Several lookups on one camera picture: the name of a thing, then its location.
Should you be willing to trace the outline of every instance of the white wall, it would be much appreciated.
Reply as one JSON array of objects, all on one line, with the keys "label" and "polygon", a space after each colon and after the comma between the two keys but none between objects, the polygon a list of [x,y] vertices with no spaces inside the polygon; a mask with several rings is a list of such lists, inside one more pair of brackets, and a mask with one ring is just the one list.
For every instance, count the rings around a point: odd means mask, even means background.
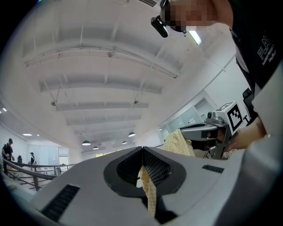
[{"label": "white wall", "polygon": [[60,147],[59,144],[56,144],[49,140],[28,140],[27,144],[29,145],[39,145],[39,146],[57,146]]},{"label": "white wall", "polygon": [[59,146],[59,156],[68,156],[68,155],[69,155],[69,148]]},{"label": "white wall", "polygon": [[77,164],[83,161],[82,153],[77,149],[70,148],[69,149],[69,164]]},{"label": "white wall", "polygon": [[207,113],[215,110],[213,107],[210,106],[210,104],[205,101],[200,106],[195,108],[202,120],[205,120],[207,118]]},{"label": "white wall", "polygon": [[27,163],[27,141],[20,138],[18,135],[9,131],[4,126],[0,125],[0,145],[1,150],[4,144],[9,141],[9,138],[13,139],[13,156],[15,157],[15,162],[17,162],[17,158],[19,155],[22,156],[23,163]]},{"label": "white wall", "polygon": [[57,146],[27,145],[27,161],[30,161],[30,153],[34,153],[37,165],[59,165],[59,149]]},{"label": "white wall", "polygon": [[230,101],[237,101],[244,117],[248,112],[243,102],[243,92],[249,88],[249,84],[235,60],[232,60],[225,70],[226,72],[221,72],[204,90],[217,107]]},{"label": "white wall", "polygon": [[165,140],[167,136],[169,135],[168,129],[164,126],[164,129],[160,131],[162,139]]},{"label": "white wall", "polygon": [[136,138],[137,146],[148,146],[148,147],[156,147],[164,144],[164,140],[159,131],[159,128],[155,128],[143,134],[140,137]]}]

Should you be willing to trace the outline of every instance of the human hand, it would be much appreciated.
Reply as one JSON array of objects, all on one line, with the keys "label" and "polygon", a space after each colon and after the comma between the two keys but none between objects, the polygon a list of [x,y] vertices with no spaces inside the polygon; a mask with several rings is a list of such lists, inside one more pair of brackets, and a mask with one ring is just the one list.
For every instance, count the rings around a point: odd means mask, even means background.
[{"label": "human hand", "polygon": [[[263,138],[266,134],[264,126],[259,117],[247,127],[240,128],[237,133],[233,135],[231,143],[225,148],[225,152],[233,149],[246,149],[252,142]],[[217,139],[224,141],[225,130],[219,129]]]}]

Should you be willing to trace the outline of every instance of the black vent grille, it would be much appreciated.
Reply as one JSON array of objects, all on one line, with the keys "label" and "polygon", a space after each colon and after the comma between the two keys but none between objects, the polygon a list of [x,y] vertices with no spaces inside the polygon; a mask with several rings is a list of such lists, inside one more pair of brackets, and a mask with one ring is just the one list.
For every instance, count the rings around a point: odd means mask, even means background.
[{"label": "black vent grille", "polygon": [[148,151],[143,151],[143,166],[155,186],[165,181],[172,173],[172,167]]},{"label": "black vent grille", "polygon": [[79,189],[79,187],[73,185],[64,187],[63,190],[60,191],[60,193],[44,208],[42,214],[57,222]]},{"label": "black vent grille", "polygon": [[139,0],[139,1],[150,5],[151,7],[155,6],[155,4],[156,4],[156,2],[153,1],[153,0]]},{"label": "black vent grille", "polygon": [[217,173],[222,173],[224,168],[216,167],[216,166],[210,166],[210,165],[205,165],[202,167],[205,170],[217,172]]},{"label": "black vent grille", "polygon": [[136,186],[138,173],[142,167],[142,150],[131,155],[117,166],[117,174],[128,183]]}]

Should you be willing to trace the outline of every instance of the metal railing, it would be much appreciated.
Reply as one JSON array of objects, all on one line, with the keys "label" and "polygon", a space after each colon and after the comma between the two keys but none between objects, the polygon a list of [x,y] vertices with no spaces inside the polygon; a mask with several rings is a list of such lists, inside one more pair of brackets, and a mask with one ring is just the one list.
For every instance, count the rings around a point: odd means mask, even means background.
[{"label": "metal railing", "polygon": [[69,170],[73,165],[74,164],[56,166],[29,165],[3,159],[3,169],[7,176],[22,182],[20,185],[30,185],[31,187],[29,187],[29,189],[35,189],[36,191]]}]

